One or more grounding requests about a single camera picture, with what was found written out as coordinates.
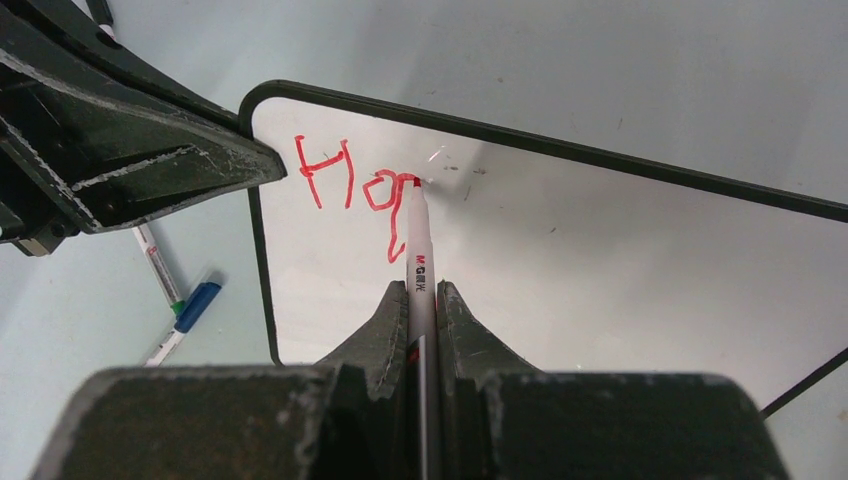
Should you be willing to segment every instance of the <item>black whiteboard frame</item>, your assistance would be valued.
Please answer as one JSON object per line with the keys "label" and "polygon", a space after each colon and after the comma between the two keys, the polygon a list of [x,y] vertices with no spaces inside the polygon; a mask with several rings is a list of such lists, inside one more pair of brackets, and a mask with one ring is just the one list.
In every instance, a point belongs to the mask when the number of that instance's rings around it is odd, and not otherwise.
{"label": "black whiteboard frame", "polygon": [[[542,135],[286,80],[272,80],[262,83],[244,97],[239,108],[239,128],[243,135],[253,138],[252,117],[254,110],[263,101],[275,97],[359,113],[415,127],[468,137],[483,142],[527,150],[563,160],[629,173],[631,175],[768,205],[783,210],[848,223],[848,205],[845,204],[733,180],[573,142],[566,142]],[[265,323],[268,330],[271,359],[277,365],[282,365],[277,348],[277,329],[271,299],[268,255],[265,248],[265,231],[262,223],[262,205],[258,187],[248,190],[248,199],[253,225],[253,238],[256,247],[256,260],[259,265],[259,281],[262,289],[262,301],[265,310]],[[848,361],[848,348],[772,401],[763,409],[763,414],[765,416],[773,414],[819,380],[826,377],[829,373],[839,368],[846,361]]]}

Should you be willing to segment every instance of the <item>whiteboard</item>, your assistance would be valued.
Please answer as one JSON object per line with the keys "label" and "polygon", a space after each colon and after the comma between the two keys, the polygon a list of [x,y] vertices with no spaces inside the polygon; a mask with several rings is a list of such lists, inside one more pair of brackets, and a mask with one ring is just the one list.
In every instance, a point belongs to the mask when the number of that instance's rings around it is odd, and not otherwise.
{"label": "whiteboard", "polygon": [[437,279],[539,368],[715,372],[762,407],[848,344],[841,222],[299,100],[255,103],[253,135],[289,170],[259,187],[254,212],[282,363],[324,356],[404,278],[412,175],[428,182]]}

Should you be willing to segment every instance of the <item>blue marker cap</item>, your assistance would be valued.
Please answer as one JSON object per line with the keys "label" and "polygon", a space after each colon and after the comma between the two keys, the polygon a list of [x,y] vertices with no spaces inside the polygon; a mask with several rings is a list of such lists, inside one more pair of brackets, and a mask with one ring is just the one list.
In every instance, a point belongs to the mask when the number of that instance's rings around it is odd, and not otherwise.
{"label": "blue marker cap", "polygon": [[180,333],[188,333],[220,291],[221,286],[217,283],[204,282],[198,285],[191,296],[188,297],[183,311],[177,316],[174,330]]}

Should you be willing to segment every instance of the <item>red handwriting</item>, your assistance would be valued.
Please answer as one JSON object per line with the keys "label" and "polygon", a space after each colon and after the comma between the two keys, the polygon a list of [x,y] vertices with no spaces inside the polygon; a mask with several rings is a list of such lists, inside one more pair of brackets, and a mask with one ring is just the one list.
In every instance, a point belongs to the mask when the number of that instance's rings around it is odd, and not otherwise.
{"label": "red handwriting", "polygon": [[[347,182],[347,199],[345,200],[345,209],[350,208],[351,199],[353,197],[353,160],[350,157],[350,152],[347,149],[347,140],[341,141],[342,149],[339,151],[339,154],[332,158],[327,158],[323,162],[316,163],[314,165],[308,165],[306,163],[306,157],[303,154],[303,141],[306,137],[303,135],[298,135],[294,137],[295,144],[297,145],[297,155],[300,157],[300,173],[306,180],[309,182],[309,190],[312,191],[312,198],[315,199],[315,205],[318,208],[323,208],[321,204],[321,197],[318,195],[318,190],[315,188],[315,182],[313,180],[313,175],[315,172],[332,166],[342,160],[347,163],[347,172],[348,172],[348,182]],[[403,202],[403,186],[406,182],[412,182],[415,180],[415,175],[411,173],[395,173],[389,169],[378,170],[374,173],[373,180],[370,180],[362,185],[362,193],[365,194],[365,201],[368,202],[368,206],[371,207],[371,210],[375,212],[379,212],[381,210],[386,210],[388,208],[392,209],[392,214],[389,219],[389,230],[391,232],[391,237],[389,239],[389,248],[387,251],[387,258],[389,263],[395,263],[400,257],[404,250],[406,250],[406,243],[401,243],[400,247],[397,247],[398,242],[398,233],[397,233],[397,216],[398,212],[400,212],[401,203]],[[385,203],[377,204],[374,202],[374,197],[371,195],[371,187],[383,183],[386,181],[386,178],[389,178],[392,181],[389,199]]]}
{"label": "red handwriting", "polygon": [[350,208],[350,201],[353,199],[353,160],[350,159],[350,153],[347,151],[347,139],[342,140],[342,149],[335,157],[327,158],[315,165],[307,165],[306,157],[303,155],[303,140],[305,138],[303,135],[298,135],[294,137],[294,142],[297,145],[297,156],[300,157],[300,174],[306,177],[306,181],[309,182],[309,190],[312,191],[312,198],[315,199],[315,205],[318,205],[319,209],[323,208],[321,197],[318,196],[318,190],[315,189],[315,181],[312,179],[313,175],[321,169],[344,160],[347,163],[347,199],[345,200],[345,208]]}
{"label": "red handwriting", "polygon": [[[406,249],[406,244],[402,243],[397,252],[394,251],[395,245],[397,244],[397,214],[400,211],[400,205],[403,202],[403,184],[405,182],[415,180],[415,175],[411,173],[396,174],[388,169],[378,170],[374,173],[374,175],[376,175],[377,178],[362,185],[362,193],[365,194],[365,200],[368,202],[368,206],[375,212],[392,207],[392,216],[389,220],[389,229],[392,236],[389,239],[389,250],[387,256],[389,263],[395,263],[398,257],[400,257]],[[377,205],[374,203],[374,198],[371,196],[371,187],[378,183],[383,183],[385,181],[384,177],[392,179],[392,193],[389,195],[389,200],[386,203]]]}

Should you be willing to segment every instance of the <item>pen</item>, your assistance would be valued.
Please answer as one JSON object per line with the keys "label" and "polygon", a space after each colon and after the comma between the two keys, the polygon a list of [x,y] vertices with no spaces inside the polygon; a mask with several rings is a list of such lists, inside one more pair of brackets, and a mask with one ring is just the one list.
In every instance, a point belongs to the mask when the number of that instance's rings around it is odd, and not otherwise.
{"label": "pen", "polygon": [[115,32],[112,30],[112,26],[115,24],[115,20],[112,18],[112,11],[109,10],[109,4],[106,0],[85,0],[85,4],[88,5],[88,11],[91,12],[91,18],[94,22],[114,40]]}
{"label": "pen", "polygon": [[436,292],[433,274],[433,242],[430,239],[430,213],[421,179],[415,178],[409,205],[409,231],[406,242],[406,290],[409,295],[409,336],[407,349],[412,368],[412,398],[417,410],[417,449],[420,478],[439,478],[441,445],[439,438],[439,372],[436,339]]}
{"label": "pen", "polygon": [[156,280],[159,281],[159,286],[165,292],[168,305],[174,311],[175,315],[179,315],[185,306],[185,302],[183,302],[180,292],[177,290],[174,278],[171,277],[171,272],[168,271],[168,266],[165,264],[162,254],[159,253],[159,247],[156,246],[156,239],[153,237],[153,232],[150,231],[150,227],[147,225],[140,225],[133,228],[133,233],[136,240],[138,240],[138,245],[144,252],[144,256],[147,257],[153,273],[156,274]]}
{"label": "pen", "polygon": [[165,361],[168,356],[174,352],[174,349],[183,341],[191,327],[200,318],[200,315],[206,310],[206,307],[212,303],[218,292],[221,291],[221,286],[217,283],[204,282],[197,286],[197,289],[188,298],[185,310],[177,316],[177,322],[174,323],[174,328],[165,335],[165,338],[153,352],[153,355],[144,362],[145,367],[158,367]]}

